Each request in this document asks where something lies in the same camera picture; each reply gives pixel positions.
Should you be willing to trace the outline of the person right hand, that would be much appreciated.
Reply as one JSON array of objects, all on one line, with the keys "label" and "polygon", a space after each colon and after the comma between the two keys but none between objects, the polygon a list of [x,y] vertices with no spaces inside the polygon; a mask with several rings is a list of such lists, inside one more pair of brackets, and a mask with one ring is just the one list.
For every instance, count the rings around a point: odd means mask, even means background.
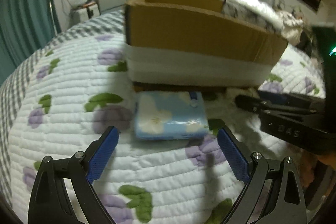
[{"label": "person right hand", "polygon": [[303,188],[307,188],[313,182],[314,169],[318,161],[324,165],[332,167],[332,169],[335,170],[335,152],[331,152],[326,155],[315,155],[307,151],[303,151],[299,162],[299,176]]}]

